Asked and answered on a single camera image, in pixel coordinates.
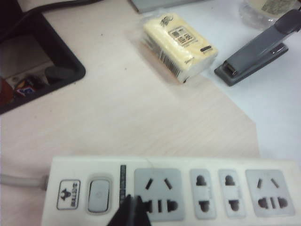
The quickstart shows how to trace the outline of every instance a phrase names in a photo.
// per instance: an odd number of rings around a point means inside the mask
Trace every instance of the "label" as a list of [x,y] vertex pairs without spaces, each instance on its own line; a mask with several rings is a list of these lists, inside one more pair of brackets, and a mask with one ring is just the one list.
[[27,86],[27,87],[23,87],[23,88],[20,88],[20,89],[16,89],[16,92],[18,94],[20,94],[21,96],[26,96],[28,94],[32,94],[35,92],[35,89],[31,86]]
[[183,26],[177,27],[168,32],[168,34],[178,42],[180,46],[185,46],[186,44],[194,41],[196,38],[187,31]]
[[57,198],[58,210],[75,210],[79,204],[79,180],[62,180]]
[[169,58],[169,56],[162,50],[162,48],[149,36],[145,39],[148,46],[151,50],[158,56],[159,60],[165,64],[165,66],[176,76],[178,77],[181,73],[178,65]]

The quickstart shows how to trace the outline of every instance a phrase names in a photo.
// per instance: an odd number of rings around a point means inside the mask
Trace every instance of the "black cable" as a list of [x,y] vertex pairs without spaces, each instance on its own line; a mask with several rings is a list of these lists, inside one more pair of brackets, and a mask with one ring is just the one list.
[[27,11],[26,13],[24,13],[23,16],[13,26],[7,29],[3,35],[0,35],[0,43],[2,43],[8,36],[10,36],[15,31],[15,29],[17,29],[22,23],[24,23],[24,21],[27,18],[29,18],[32,15],[47,12],[54,9],[89,5],[100,1],[102,0],[70,0],[70,1],[51,3],[44,6],[33,8]]

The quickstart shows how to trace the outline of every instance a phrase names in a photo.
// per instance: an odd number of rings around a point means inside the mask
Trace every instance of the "power switch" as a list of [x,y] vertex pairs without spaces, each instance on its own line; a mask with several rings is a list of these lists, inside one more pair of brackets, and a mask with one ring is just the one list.
[[88,201],[88,210],[92,213],[103,213],[107,211],[109,204],[110,183],[105,179],[91,182]]

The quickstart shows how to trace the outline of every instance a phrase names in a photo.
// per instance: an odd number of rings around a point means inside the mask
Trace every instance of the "barcode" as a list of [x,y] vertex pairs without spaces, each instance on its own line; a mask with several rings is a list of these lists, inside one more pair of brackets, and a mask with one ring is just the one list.
[[177,67],[177,65],[165,54],[165,52],[161,52],[160,60],[165,64],[165,66],[176,76],[178,77],[181,70]]

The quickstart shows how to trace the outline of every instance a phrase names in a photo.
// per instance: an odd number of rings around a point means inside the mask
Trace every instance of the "black tray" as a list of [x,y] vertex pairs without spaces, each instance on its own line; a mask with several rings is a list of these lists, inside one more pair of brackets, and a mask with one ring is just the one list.
[[[22,14],[16,0],[1,0],[0,3],[0,30],[12,25]],[[16,35],[31,34],[43,48],[50,60],[57,67],[73,70],[73,75],[65,80],[58,81],[50,86],[38,90],[28,96],[15,99],[13,102],[0,106],[0,114],[21,106],[29,101],[48,94],[56,89],[73,83],[85,76],[86,70],[81,62],[75,57],[64,41],[58,36],[52,26],[42,14],[30,17],[26,23],[18,29]]]

